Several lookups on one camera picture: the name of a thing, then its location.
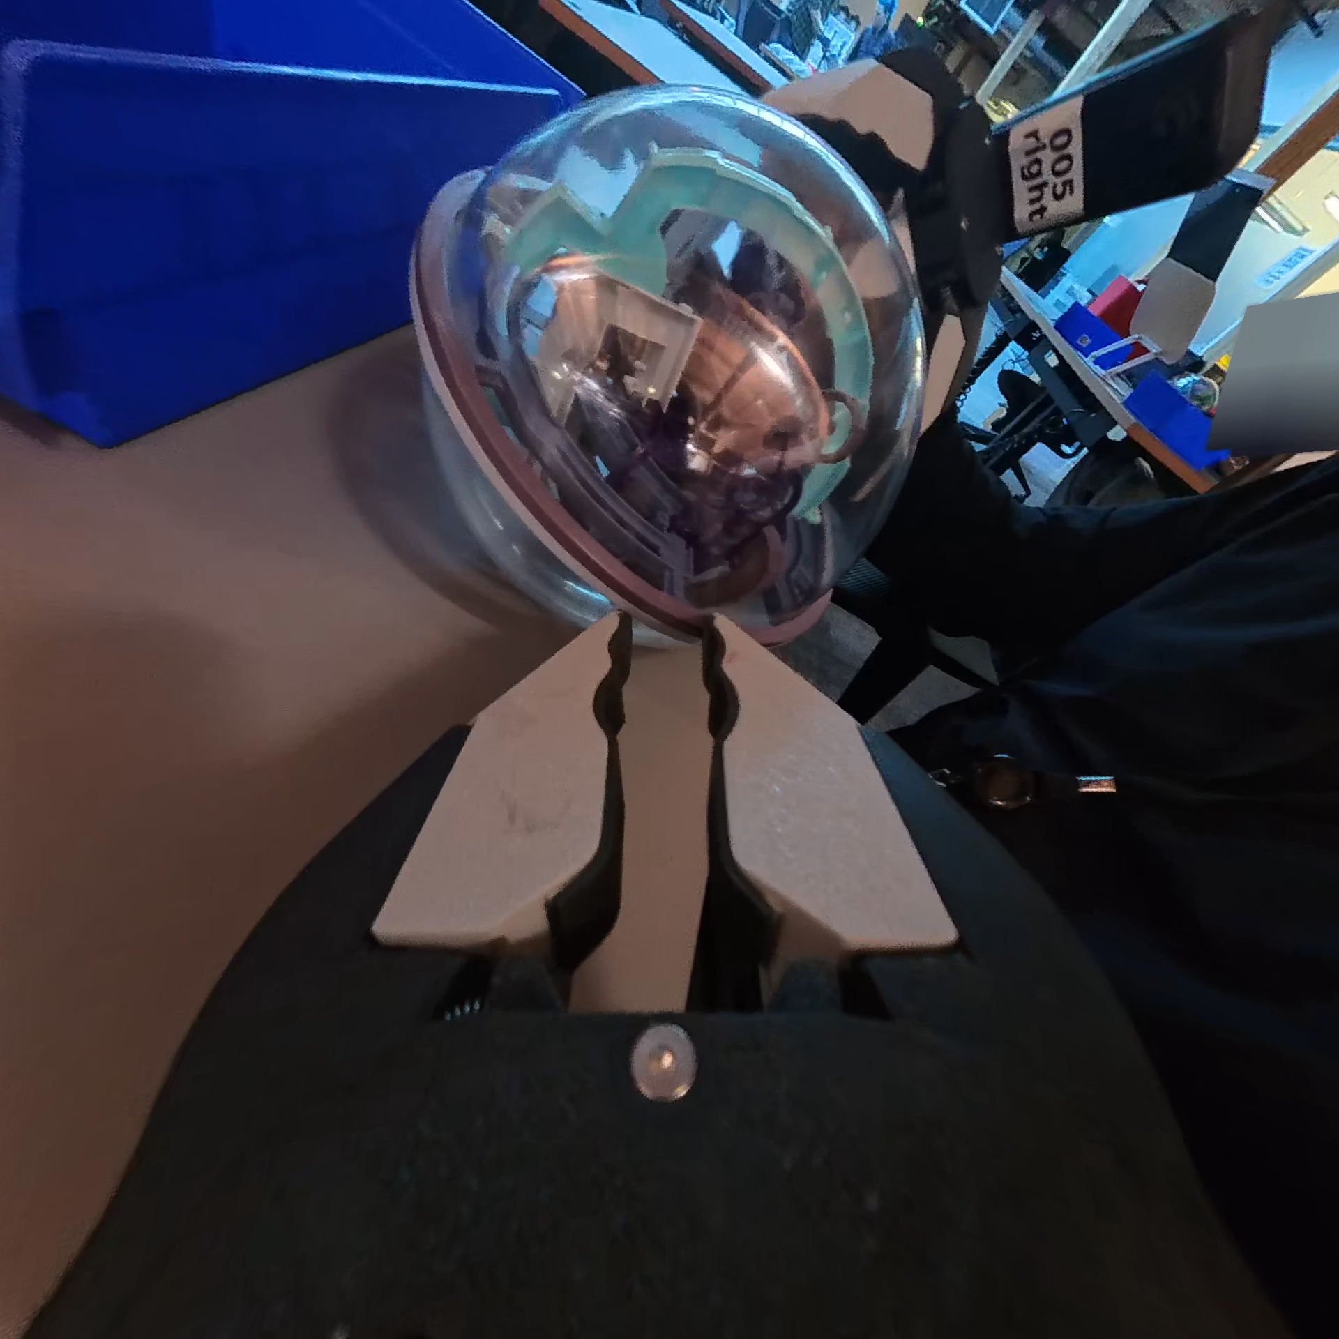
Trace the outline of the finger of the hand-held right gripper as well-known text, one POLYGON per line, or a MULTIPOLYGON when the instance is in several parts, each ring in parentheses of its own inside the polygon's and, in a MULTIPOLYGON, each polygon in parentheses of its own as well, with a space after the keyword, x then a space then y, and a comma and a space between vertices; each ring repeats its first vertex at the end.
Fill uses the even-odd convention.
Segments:
POLYGON ((928 365, 924 379, 924 398, 920 429, 928 427, 950 408, 965 379, 975 365, 983 332, 983 309, 969 309, 963 314, 946 313, 932 340, 928 342, 928 365))
POLYGON ((934 143, 930 93, 882 62, 860 60, 763 93, 847 163, 882 210, 909 194, 934 143))

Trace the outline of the white table with wooden edge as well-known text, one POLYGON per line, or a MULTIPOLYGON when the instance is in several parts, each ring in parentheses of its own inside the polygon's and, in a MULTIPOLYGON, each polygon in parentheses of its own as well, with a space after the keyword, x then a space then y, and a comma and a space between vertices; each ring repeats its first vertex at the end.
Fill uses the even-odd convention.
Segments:
POLYGON ((571 35, 594 58, 637 85, 693 85, 763 95, 783 89, 790 75, 707 17, 695 17, 678 2, 668 2, 672 25, 608 2, 538 2, 538 9, 571 35))

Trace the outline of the wooden desk with black legs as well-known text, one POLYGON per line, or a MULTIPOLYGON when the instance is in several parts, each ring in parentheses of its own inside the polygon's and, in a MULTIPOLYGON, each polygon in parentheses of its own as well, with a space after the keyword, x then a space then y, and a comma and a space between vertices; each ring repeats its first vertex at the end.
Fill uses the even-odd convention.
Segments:
POLYGON ((1204 493, 1226 484, 1222 464, 1193 466, 1134 419, 1125 410, 1128 392, 1086 367, 1082 351, 1057 330, 1043 299, 1010 270, 1002 270, 1000 289, 990 297, 989 311, 985 332, 990 340, 981 342, 971 379, 1004 365, 1014 367, 1037 379, 1086 452, 1107 441, 1111 456, 1123 452, 1148 460, 1154 478, 1161 484, 1177 480, 1173 489, 1179 491, 1204 493))

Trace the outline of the person's dark jacket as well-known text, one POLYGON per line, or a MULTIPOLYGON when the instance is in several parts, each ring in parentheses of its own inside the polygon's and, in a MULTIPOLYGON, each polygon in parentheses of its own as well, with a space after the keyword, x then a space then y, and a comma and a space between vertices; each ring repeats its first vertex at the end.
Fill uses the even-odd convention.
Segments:
POLYGON ((1334 1337, 1336 454, 1029 507, 944 410, 866 555, 994 660, 893 742, 1068 915, 1249 1267, 1334 1337))

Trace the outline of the blue plastic bin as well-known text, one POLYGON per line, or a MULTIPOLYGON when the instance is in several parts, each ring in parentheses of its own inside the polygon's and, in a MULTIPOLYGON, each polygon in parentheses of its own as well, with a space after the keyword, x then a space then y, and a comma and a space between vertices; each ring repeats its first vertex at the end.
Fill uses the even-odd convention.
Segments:
POLYGON ((405 324, 439 186, 580 99, 470 2, 3 2, 1 396, 114 447, 405 324))

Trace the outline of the red box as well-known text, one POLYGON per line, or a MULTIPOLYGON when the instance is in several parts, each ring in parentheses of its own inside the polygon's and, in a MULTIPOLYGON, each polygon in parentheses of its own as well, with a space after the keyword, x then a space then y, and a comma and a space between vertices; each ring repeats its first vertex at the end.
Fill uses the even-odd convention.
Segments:
POLYGON ((1117 274, 1095 293, 1086 309, 1117 338, 1128 336, 1132 314, 1144 295, 1146 281, 1117 274))

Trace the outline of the blue box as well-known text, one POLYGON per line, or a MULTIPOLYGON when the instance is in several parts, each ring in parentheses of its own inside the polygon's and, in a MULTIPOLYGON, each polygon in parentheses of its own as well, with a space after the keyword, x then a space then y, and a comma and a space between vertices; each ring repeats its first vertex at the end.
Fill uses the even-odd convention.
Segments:
POLYGON ((1204 454, 1212 419, 1161 377, 1140 379, 1123 408, 1167 449, 1189 458, 1204 454))

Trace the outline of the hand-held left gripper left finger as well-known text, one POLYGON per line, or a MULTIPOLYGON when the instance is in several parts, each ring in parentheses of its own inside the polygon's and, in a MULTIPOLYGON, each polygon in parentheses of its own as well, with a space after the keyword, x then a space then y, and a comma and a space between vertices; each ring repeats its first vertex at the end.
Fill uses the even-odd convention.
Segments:
POLYGON ((629 616, 604 616, 477 713, 372 921, 380 946, 577 966, 610 934, 629 651, 629 616))

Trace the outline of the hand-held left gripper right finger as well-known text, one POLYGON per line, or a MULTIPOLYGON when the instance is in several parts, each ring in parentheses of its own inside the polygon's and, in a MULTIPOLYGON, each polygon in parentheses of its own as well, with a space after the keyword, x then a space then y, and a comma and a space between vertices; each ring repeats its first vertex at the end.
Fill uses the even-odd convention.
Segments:
POLYGON ((703 637, 703 682, 711 855, 746 962, 955 946, 860 726, 722 616, 703 637))

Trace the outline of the transparent maze ball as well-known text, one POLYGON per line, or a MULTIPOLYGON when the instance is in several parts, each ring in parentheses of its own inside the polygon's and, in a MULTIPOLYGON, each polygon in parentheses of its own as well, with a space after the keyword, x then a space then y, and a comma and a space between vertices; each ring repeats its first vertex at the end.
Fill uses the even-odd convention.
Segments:
POLYGON ((889 517, 926 338, 884 210, 738 91, 586 99, 446 180, 409 258, 427 435, 495 583, 779 647, 889 517))

